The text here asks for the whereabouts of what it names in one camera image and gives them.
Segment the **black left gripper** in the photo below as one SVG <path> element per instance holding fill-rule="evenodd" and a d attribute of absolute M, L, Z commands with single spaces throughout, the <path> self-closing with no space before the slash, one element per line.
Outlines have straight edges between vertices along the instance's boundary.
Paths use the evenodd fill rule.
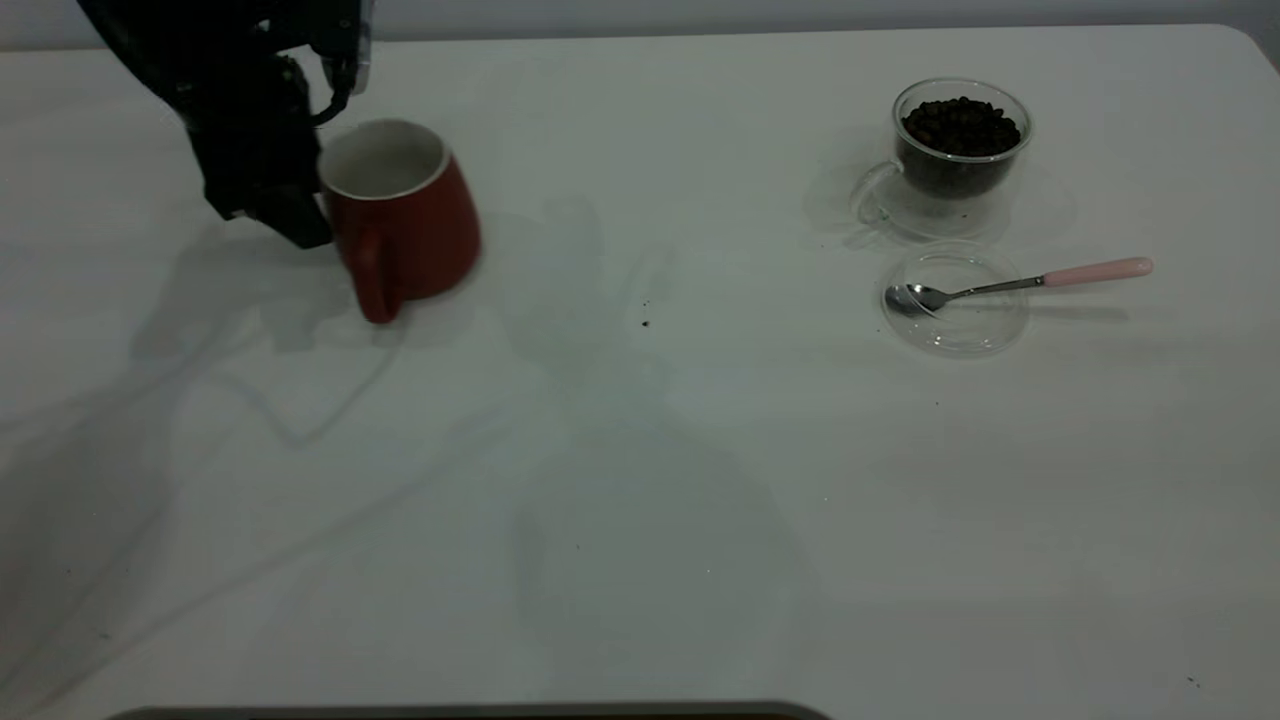
<path fill-rule="evenodd" d="M 288 55 L 193 55 L 184 73 L 184 119 L 209 204 L 221 218 L 253 219 L 297 249 L 330 245 L 300 63 Z"/>

